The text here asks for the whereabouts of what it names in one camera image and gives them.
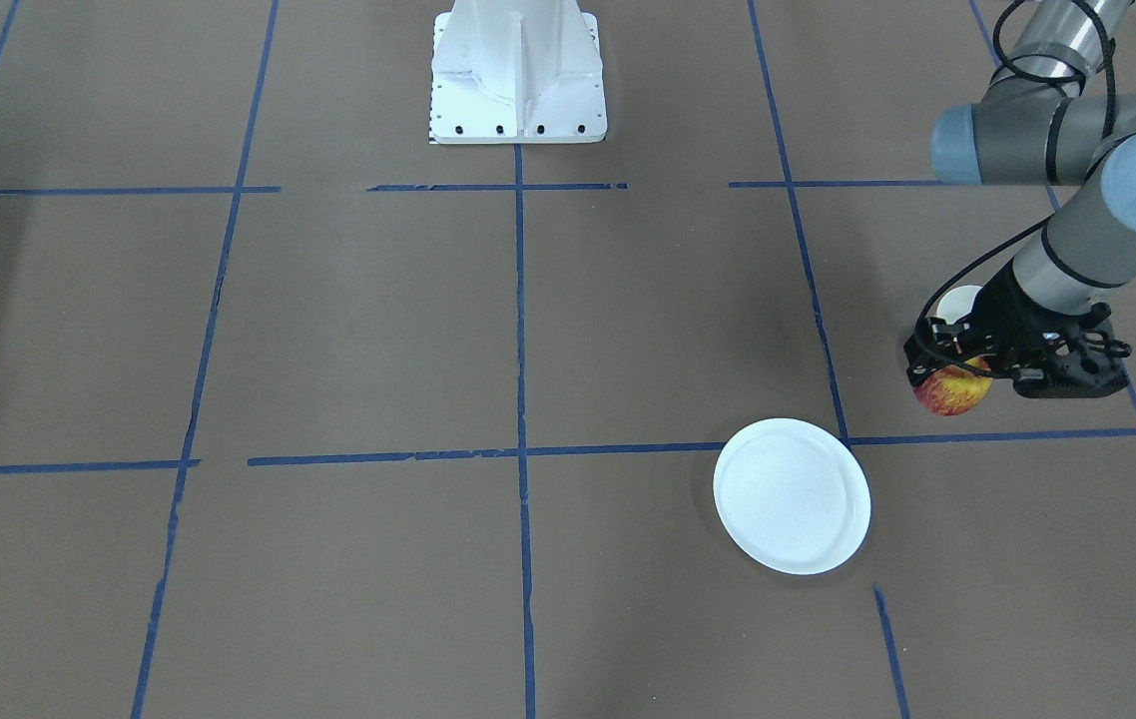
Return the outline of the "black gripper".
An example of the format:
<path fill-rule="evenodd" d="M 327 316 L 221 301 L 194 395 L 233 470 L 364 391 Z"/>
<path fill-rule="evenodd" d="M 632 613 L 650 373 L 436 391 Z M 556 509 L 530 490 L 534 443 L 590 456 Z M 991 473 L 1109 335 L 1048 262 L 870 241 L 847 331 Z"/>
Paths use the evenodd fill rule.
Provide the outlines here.
<path fill-rule="evenodd" d="M 974 357 L 974 367 L 995 378 L 1060 378 L 1060 359 L 1046 333 L 1061 333 L 1064 315 L 1039 304 L 1011 268 L 995 274 L 975 296 L 964 318 L 920 318 L 902 351 L 911 388 L 921 388 L 935 374 L 974 377 L 961 363 Z"/>

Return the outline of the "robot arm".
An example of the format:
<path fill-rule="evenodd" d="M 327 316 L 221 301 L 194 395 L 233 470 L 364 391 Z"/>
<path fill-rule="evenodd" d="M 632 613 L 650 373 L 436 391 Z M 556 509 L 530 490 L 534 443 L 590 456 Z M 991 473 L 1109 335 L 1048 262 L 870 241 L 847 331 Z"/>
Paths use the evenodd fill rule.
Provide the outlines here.
<path fill-rule="evenodd" d="M 1010 240 L 1014 259 L 960 318 L 930 309 L 902 350 L 914 390 L 951 369 L 1024 398 L 1105 398 L 1128 386 L 1129 345 L 1108 296 L 1136 278 L 1136 94 L 1116 91 L 1126 1 L 1043 1 L 975 104 L 932 131 L 939 182 L 1074 189 Z"/>

